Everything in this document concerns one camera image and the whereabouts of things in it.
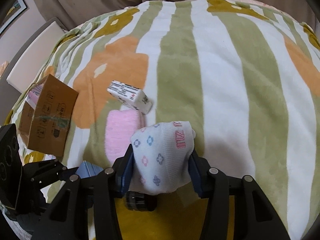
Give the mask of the small black jar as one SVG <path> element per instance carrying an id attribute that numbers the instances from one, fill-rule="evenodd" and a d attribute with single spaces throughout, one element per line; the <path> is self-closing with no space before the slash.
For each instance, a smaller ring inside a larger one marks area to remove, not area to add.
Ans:
<path id="1" fill-rule="evenodd" d="M 158 205 L 158 196 L 148 195 L 135 191 L 125 194 L 126 207 L 131 211 L 154 211 Z"/>

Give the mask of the open cardboard box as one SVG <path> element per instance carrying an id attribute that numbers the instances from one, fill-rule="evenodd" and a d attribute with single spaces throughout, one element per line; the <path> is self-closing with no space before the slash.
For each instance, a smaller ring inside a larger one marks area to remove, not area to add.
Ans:
<path id="1" fill-rule="evenodd" d="M 63 156 L 77 97 L 78 92 L 51 74 L 31 87 L 18 127 L 27 149 Z"/>

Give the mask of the floral striped blanket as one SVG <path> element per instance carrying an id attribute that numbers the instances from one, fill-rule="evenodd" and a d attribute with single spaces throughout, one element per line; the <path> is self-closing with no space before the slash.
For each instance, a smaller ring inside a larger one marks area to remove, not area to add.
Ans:
<path id="1" fill-rule="evenodd" d="M 189 121 L 195 146 L 233 177 L 252 175 L 291 239 L 319 215 L 319 41 L 306 23 L 252 1 L 149 1 L 60 37 L 37 79 L 79 94 L 62 163 L 108 166 L 105 126 L 124 109 L 113 80 L 144 90 L 145 117 Z"/>

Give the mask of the white tissue packet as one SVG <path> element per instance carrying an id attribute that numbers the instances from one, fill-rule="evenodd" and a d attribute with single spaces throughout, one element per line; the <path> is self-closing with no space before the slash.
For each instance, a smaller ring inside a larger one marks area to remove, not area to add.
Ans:
<path id="1" fill-rule="evenodd" d="M 152 102 L 146 94 L 139 88 L 113 80 L 107 91 L 123 105 L 148 114 L 152 108 Z"/>

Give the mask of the pink fluffy cloth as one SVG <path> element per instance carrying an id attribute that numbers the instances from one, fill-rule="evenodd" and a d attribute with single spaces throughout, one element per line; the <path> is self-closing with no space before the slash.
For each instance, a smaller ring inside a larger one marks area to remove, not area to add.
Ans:
<path id="1" fill-rule="evenodd" d="M 111 164 L 125 155 L 131 136 L 143 126 L 143 116 L 135 109 L 109 112 L 106 119 L 104 146 L 106 157 Z"/>

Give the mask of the white padded headboard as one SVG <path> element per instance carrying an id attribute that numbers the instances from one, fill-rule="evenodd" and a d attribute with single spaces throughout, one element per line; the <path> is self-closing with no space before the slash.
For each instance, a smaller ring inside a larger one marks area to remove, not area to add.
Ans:
<path id="1" fill-rule="evenodd" d="M 20 95 L 35 80 L 67 28 L 54 17 L 38 29 L 19 49 L 1 77 L 1 124 Z"/>

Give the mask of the white floral sock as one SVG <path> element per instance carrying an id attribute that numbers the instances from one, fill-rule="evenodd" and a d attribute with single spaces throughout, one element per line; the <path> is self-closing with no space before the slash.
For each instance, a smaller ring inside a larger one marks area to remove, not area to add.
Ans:
<path id="1" fill-rule="evenodd" d="M 160 122 L 137 130 L 131 137 L 135 163 L 130 190 L 158 195 L 188 184 L 194 139 L 188 121 Z"/>

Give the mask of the framed houses picture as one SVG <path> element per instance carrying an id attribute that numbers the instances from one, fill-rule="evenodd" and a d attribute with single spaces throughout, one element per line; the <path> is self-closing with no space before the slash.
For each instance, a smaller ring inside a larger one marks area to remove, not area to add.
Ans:
<path id="1" fill-rule="evenodd" d="M 0 34 L 2 34 L 26 9 L 27 5 L 24 0 L 16 0 L 8 11 L 4 21 L 1 23 Z"/>

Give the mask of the small blue box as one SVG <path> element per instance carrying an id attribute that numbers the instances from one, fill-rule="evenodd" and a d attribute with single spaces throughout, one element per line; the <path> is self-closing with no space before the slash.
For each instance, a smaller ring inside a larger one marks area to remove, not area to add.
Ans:
<path id="1" fill-rule="evenodd" d="M 75 172 L 81 179 L 97 176 L 103 170 L 102 167 L 83 161 Z"/>

